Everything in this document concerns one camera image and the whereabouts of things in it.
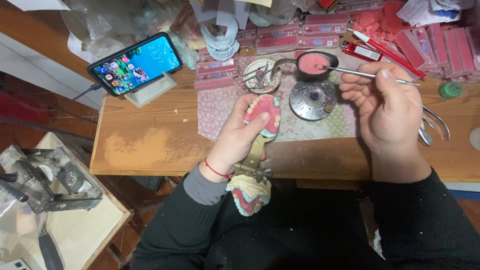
pink wax in spoon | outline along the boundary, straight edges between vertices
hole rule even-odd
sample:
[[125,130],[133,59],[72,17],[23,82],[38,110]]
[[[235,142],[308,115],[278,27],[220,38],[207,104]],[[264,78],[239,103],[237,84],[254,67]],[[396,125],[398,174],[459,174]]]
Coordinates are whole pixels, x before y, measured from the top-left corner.
[[330,59],[314,52],[302,55],[298,61],[298,68],[307,74],[325,73],[323,66],[330,66]]

fingernail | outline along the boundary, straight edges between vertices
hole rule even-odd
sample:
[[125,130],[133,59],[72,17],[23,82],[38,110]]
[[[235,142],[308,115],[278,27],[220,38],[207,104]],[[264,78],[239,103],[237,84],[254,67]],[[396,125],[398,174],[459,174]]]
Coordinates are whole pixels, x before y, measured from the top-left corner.
[[392,73],[390,72],[389,69],[383,69],[380,71],[380,75],[384,78],[384,79],[389,79],[389,78],[393,78],[393,75]]
[[268,120],[268,118],[270,117],[270,114],[268,112],[262,112],[262,120]]

hand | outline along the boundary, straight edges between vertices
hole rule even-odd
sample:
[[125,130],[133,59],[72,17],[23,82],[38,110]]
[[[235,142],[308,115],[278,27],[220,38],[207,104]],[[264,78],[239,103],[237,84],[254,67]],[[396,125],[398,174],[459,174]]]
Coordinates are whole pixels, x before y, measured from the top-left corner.
[[[243,121],[243,115],[257,97],[256,94],[245,94],[240,96],[233,105],[232,112],[223,124],[215,145],[206,157],[208,165],[216,172],[231,173],[233,165],[247,157],[254,139],[267,126],[270,120],[268,112],[259,114],[248,124]],[[209,169],[205,161],[200,162],[198,166],[202,175],[209,181],[220,183],[228,180]]]
[[[410,77],[394,64],[373,62],[359,70],[377,77],[373,80],[343,73],[340,90],[344,99],[360,108],[360,132],[372,152],[373,179],[405,183],[426,178],[431,169],[417,146],[423,114],[417,88],[395,80]],[[395,175],[402,170],[412,173]]]

red string bracelet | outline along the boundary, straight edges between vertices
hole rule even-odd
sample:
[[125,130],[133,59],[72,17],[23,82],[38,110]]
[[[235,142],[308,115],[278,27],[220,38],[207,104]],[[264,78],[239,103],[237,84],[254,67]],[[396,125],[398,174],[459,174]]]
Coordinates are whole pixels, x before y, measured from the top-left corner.
[[214,173],[218,174],[218,175],[221,175],[227,179],[230,179],[233,177],[233,173],[229,173],[229,174],[220,174],[220,173],[217,173],[214,169],[212,169],[212,167],[210,167],[210,165],[208,165],[207,163],[207,158],[205,158],[205,166],[207,166],[209,169],[211,169]]

red lighter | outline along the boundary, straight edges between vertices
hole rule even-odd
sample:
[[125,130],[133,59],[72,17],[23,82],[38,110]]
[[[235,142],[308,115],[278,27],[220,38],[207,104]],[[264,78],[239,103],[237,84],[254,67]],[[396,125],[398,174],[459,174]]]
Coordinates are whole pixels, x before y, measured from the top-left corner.
[[343,53],[360,58],[367,62],[380,61],[383,56],[382,53],[367,49],[348,41],[344,41],[340,48],[342,48]]

